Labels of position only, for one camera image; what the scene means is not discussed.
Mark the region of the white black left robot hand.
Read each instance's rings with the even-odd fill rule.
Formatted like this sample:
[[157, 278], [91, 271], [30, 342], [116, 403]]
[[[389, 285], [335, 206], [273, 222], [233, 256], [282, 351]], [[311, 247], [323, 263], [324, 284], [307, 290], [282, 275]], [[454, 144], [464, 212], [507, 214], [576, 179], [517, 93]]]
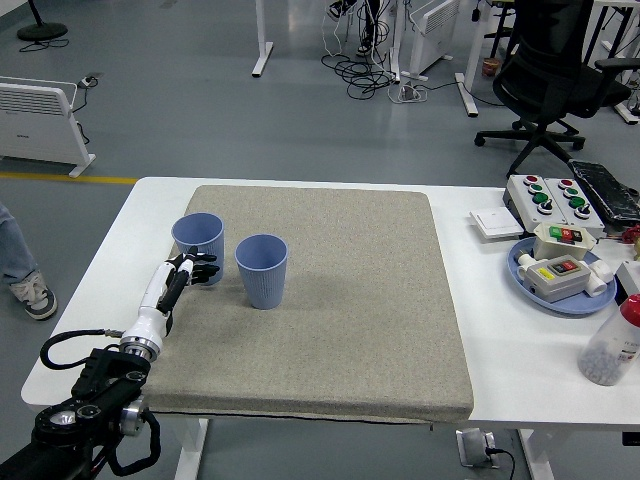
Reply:
[[153, 361], [172, 325], [172, 312], [186, 286], [204, 284], [220, 270], [213, 254], [192, 248], [165, 260], [154, 272], [138, 308], [137, 320], [120, 340], [120, 350]]

